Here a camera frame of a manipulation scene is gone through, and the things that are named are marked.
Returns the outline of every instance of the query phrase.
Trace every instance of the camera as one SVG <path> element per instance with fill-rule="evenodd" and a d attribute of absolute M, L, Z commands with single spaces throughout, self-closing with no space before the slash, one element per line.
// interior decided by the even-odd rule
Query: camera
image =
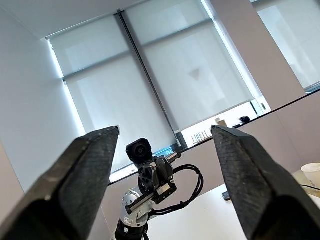
<path fill-rule="evenodd" d="M 145 138 L 140 138 L 139 140 L 126 146 L 126 154 L 129 159 L 134 163 L 134 165 L 139 168 L 139 165 L 147 163 L 152 160 L 152 151 L 149 141 Z"/>
<path fill-rule="evenodd" d="M 126 153 L 138 168 L 138 187 L 142 194 L 153 193 L 152 200 L 159 204 L 177 190 L 174 168 L 164 156 L 153 156 L 150 143 L 145 138 L 126 146 Z"/>

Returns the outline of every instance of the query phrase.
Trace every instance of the paper cup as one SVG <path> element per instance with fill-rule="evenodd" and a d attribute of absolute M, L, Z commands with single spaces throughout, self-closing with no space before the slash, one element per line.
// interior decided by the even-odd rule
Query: paper cup
<path fill-rule="evenodd" d="M 301 171 L 314 187 L 320 188 L 320 163 L 304 165 Z"/>

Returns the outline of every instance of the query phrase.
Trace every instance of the ceiling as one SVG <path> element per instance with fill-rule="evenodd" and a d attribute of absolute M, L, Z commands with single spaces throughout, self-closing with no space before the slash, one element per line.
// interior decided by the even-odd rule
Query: ceiling
<path fill-rule="evenodd" d="M 0 0 L 0 7 L 42 39 L 138 2 L 142 0 Z"/>

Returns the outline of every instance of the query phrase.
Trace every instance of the white wall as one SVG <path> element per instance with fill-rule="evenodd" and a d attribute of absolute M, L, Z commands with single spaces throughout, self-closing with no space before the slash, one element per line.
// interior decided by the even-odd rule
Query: white wall
<path fill-rule="evenodd" d="M 46 40 L 0 8 L 0 139 L 24 190 L 79 133 Z"/>
<path fill-rule="evenodd" d="M 305 95 L 249 0 L 210 1 L 272 110 Z"/>
<path fill-rule="evenodd" d="M 6 151 L 0 141 L 0 224 L 24 195 Z"/>

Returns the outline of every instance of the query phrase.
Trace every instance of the white roller blind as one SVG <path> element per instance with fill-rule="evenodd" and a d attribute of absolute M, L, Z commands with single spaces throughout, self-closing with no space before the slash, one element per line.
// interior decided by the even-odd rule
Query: white roller blind
<path fill-rule="evenodd" d="M 120 127 L 112 165 L 114 172 L 131 163 L 126 154 L 128 144 L 139 138 L 146 138 L 152 146 L 152 151 L 156 152 L 174 144 L 175 136 L 166 122 L 149 82 L 142 75 L 131 54 L 127 52 L 129 48 L 113 18 L 112 16 L 100 20 L 101 24 L 108 23 L 105 32 L 107 36 L 102 37 L 102 40 L 87 36 L 88 33 L 101 36 L 102 28 L 90 23 L 83 29 L 79 27 L 75 30 L 79 38 L 83 37 L 82 40 L 75 41 L 76 34 L 69 31 L 56 36 L 51 43 L 54 50 L 60 53 L 67 53 L 69 48 L 77 49 L 70 55 L 57 54 L 61 67 L 65 67 L 64 73 L 66 69 L 71 70 L 69 63 L 77 66 L 72 68 L 74 71 L 78 66 L 85 68 L 105 61 L 67 77 L 66 83 L 87 133 L 109 126 Z M 106 39 L 117 41 L 104 42 Z M 89 59 L 82 59 L 80 56 L 88 56 Z"/>
<path fill-rule="evenodd" d="M 263 0 L 254 4 L 301 85 L 320 81 L 320 2 Z"/>
<path fill-rule="evenodd" d="M 67 31 L 50 42 L 65 76 L 129 50 L 113 16 Z"/>
<path fill-rule="evenodd" d="M 127 14 L 175 131 L 253 99 L 200 0 L 151 0 Z"/>

